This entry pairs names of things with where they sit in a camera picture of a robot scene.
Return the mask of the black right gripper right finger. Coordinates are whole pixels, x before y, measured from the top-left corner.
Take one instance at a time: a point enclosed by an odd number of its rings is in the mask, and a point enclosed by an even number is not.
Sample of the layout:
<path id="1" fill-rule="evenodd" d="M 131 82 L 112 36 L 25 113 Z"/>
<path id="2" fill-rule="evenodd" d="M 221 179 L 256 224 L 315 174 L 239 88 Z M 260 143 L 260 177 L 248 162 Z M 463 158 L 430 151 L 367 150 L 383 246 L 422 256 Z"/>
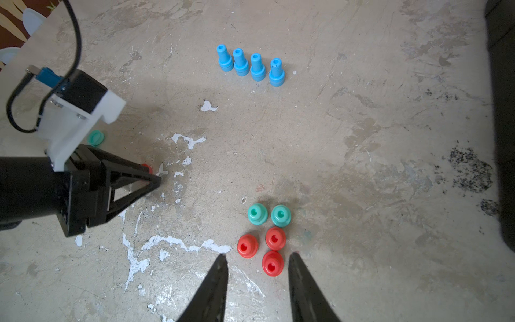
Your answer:
<path id="1" fill-rule="evenodd" d="M 293 321 L 341 321 L 296 252 L 289 257 L 288 283 Z"/>

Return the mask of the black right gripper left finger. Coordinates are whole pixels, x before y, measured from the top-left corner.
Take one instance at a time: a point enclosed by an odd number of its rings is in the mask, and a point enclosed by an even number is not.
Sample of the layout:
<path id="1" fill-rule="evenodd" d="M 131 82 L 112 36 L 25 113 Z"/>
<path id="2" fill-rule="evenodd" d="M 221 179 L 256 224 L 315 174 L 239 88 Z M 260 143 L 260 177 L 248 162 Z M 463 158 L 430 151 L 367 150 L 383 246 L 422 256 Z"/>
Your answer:
<path id="1" fill-rule="evenodd" d="M 220 254 L 177 322 L 224 321 L 228 278 L 227 259 Z"/>

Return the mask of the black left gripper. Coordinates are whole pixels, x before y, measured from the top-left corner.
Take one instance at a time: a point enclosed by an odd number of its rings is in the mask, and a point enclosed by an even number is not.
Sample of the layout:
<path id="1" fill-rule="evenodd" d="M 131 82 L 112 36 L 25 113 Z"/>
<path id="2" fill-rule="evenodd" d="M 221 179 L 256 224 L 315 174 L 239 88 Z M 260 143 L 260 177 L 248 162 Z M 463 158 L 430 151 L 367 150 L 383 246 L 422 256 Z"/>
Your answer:
<path id="1" fill-rule="evenodd" d="M 92 146 L 81 145 L 56 173 L 48 157 L 1 158 L 1 230 L 23 221 L 56 215 L 67 237 L 103 225 L 160 187 L 148 168 Z M 107 184 L 143 181 L 146 185 L 115 198 Z"/>

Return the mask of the blue stamp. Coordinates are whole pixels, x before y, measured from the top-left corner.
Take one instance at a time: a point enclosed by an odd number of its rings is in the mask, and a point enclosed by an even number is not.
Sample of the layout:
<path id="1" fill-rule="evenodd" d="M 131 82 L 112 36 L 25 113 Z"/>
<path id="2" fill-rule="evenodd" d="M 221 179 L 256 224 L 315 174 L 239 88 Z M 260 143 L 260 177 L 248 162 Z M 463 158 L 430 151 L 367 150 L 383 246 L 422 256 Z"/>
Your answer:
<path id="1" fill-rule="evenodd" d="M 249 63 L 241 48 L 233 51 L 234 69 L 238 76 L 245 76 L 249 73 Z"/>
<path id="2" fill-rule="evenodd" d="M 266 76 L 266 67 L 262 62 L 261 54 L 254 53 L 251 55 L 251 67 L 250 72 L 252 75 L 252 79 L 256 82 L 260 82 L 264 80 Z"/>
<path id="3" fill-rule="evenodd" d="M 284 84 L 285 72 L 280 58 L 271 60 L 269 80 L 272 87 L 280 87 Z"/>
<path id="4" fill-rule="evenodd" d="M 225 44 L 220 44 L 217 47 L 217 53 L 219 57 L 219 65 L 223 72 L 232 71 L 234 68 L 234 61 L 232 55 L 230 55 Z"/>

